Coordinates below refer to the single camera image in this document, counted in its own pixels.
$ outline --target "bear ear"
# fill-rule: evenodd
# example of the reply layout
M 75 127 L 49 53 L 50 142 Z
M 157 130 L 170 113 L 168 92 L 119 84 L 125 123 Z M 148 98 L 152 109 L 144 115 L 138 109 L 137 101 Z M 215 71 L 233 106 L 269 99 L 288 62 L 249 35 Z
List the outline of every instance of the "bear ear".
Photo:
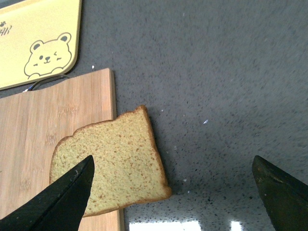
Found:
M 38 41 L 34 42 L 34 43 L 31 45 L 31 48 L 30 48 L 31 53 L 34 53 L 34 51 L 35 51 L 37 48 L 39 48 L 42 44 L 43 44 L 43 41 L 42 41 L 42 40 L 38 40 Z
M 62 33 L 59 35 L 58 40 L 68 43 L 71 40 L 72 36 L 70 33 Z

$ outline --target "yellow cutting board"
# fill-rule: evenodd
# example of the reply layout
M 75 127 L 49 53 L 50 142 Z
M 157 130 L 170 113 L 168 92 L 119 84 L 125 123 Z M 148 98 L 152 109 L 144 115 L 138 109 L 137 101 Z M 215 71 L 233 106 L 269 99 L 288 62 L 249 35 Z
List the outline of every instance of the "yellow cutting board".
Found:
M 81 0 L 25 0 L 0 9 L 0 89 L 68 72 Z
M 0 219 L 49 185 L 56 144 L 82 126 L 116 117 L 110 69 L 65 80 L 52 87 L 0 99 Z M 121 231 L 115 211 L 83 218 L 80 231 Z

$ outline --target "white bread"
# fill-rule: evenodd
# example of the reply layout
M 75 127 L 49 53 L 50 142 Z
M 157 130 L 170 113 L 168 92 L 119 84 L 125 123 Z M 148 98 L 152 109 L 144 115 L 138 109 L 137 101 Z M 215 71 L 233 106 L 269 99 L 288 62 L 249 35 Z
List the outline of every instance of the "white bread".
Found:
M 50 183 L 88 155 L 95 173 L 84 217 L 171 196 L 144 105 L 63 138 L 52 156 Z

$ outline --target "bamboo cutting board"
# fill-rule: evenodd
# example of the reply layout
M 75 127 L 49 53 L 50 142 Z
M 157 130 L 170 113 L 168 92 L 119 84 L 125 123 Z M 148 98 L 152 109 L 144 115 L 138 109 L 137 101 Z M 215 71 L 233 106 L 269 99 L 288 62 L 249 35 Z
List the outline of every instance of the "bamboo cutting board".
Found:
M 56 144 L 82 126 L 116 117 L 110 69 L 0 99 L 0 219 L 49 185 Z M 121 211 L 83 218 L 80 231 L 121 231 Z

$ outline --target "black cord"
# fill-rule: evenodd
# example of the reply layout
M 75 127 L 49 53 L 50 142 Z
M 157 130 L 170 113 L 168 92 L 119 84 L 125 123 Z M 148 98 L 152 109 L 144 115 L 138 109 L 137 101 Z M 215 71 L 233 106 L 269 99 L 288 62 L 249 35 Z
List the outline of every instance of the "black cord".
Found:
M 50 78 L 42 79 L 40 81 L 35 82 L 31 87 L 24 90 L 23 92 L 35 90 L 34 88 L 38 88 L 39 86 L 42 86 L 45 83 L 56 81 L 56 80 L 59 80 L 59 79 L 62 79 L 62 78 L 70 78 L 70 77 L 67 76 L 67 75 L 57 75 L 57 76 L 53 76 L 53 77 L 50 77 Z

